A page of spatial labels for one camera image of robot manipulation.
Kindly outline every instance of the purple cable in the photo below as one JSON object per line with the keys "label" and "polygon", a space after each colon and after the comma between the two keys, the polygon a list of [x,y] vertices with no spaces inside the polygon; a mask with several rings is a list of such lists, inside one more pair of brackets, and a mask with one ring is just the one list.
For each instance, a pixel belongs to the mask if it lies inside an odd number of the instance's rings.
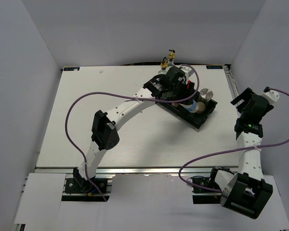
{"label": "purple cable", "polygon": [[[195,73],[195,75],[196,75],[196,77],[197,77],[197,87],[196,87],[196,89],[195,89],[195,92],[194,92],[191,96],[189,96],[189,97],[187,97],[187,98],[185,98],[185,99],[182,99],[182,100],[175,100],[175,101],[155,100],[155,99],[149,99],[149,98],[138,98],[138,100],[141,100],[141,101],[153,101],[153,102],[157,102],[157,103],[182,103],[182,102],[184,102],[184,101],[186,101],[186,100],[189,100],[189,99],[193,98],[193,97],[196,95],[196,93],[197,93],[197,91],[198,91],[198,88],[199,88],[199,76],[198,76],[198,73],[197,73],[197,71],[195,70],[195,68],[192,67],[191,65],[182,64],[182,66],[187,66],[187,67],[191,68],[191,69],[194,71],[194,73]],[[135,97],[123,96],[123,95],[117,95],[117,94],[112,94],[112,93],[107,93],[107,92],[98,92],[98,91],[97,91],[97,92],[90,92],[90,93],[84,94],[84,95],[80,96],[78,99],[76,99],[76,100],[72,103],[72,105],[70,106],[70,108],[69,108],[69,110],[68,110],[68,112],[67,112],[67,114],[66,114],[66,121],[65,121],[66,137],[67,137],[67,139],[70,141],[70,143],[81,153],[81,155],[82,155],[85,163],[87,162],[87,157],[86,157],[85,153],[72,141],[71,137],[69,136],[68,130],[67,130],[67,123],[68,123],[68,119],[69,119],[69,116],[70,116],[70,114],[71,114],[71,111],[72,111],[73,107],[74,107],[81,99],[83,99],[83,98],[85,98],[85,97],[87,97],[87,96],[89,96],[89,95],[98,95],[98,94],[99,94],[99,95],[109,95],[109,96],[114,96],[114,97],[123,98],[123,99],[128,99],[128,100],[135,100]],[[97,191],[98,191],[99,194],[102,196],[102,198],[103,198],[105,201],[107,201],[106,198],[105,198],[105,196],[104,196],[103,193],[101,192],[101,190],[97,187],[97,185],[96,185],[92,180],[90,180],[90,178],[89,178],[89,176],[88,176],[88,170],[87,170],[87,165],[86,165],[86,164],[85,164],[85,174],[86,174],[87,180],[97,189]]]}
{"label": "purple cable", "polygon": [[[274,90],[274,91],[278,91],[280,93],[283,93],[287,96],[289,96],[289,93],[283,91],[283,90],[278,90],[278,89],[275,89],[275,88],[270,88],[270,90]],[[208,154],[208,155],[203,155],[203,156],[200,156],[198,158],[195,158],[193,160],[190,160],[188,161],[186,164],[184,164],[180,170],[179,170],[179,178],[181,180],[183,180],[185,183],[187,183],[188,185],[191,185],[191,186],[195,186],[195,187],[198,187],[198,188],[201,188],[201,189],[206,189],[206,190],[210,190],[210,191],[213,191],[213,192],[219,192],[221,193],[222,191],[221,190],[218,190],[218,189],[212,189],[212,188],[208,188],[208,187],[204,187],[204,186],[201,186],[201,185],[198,185],[198,184],[194,184],[194,183],[191,183],[185,179],[182,178],[181,176],[181,172],[182,170],[188,166],[189,164],[197,161],[197,160],[201,160],[201,159],[204,159],[204,158],[207,158],[207,157],[211,157],[211,156],[215,156],[215,155],[221,155],[221,154],[226,154],[226,153],[234,153],[234,152],[238,152],[238,151],[244,151],[244,150],[252,150],[252,149],[255,149],[255,148],[268,148],[268,147],[276,147],[276,146],[280,146],[280,145],[284,145],[286,143],[289,142],[289,139],[283,141],[283,142],[280,142],[280,143],[274,143],[274,144],[267,144],[267,145],[259,145],[259,146],[256,146],[256,147],[245,147],[245,148],[237,148],[237,149],[232,149],[232,150],[228,150],[228,151],[222,151],[222,152],[217,152],[217,153],[211,153],[211,154]]]}

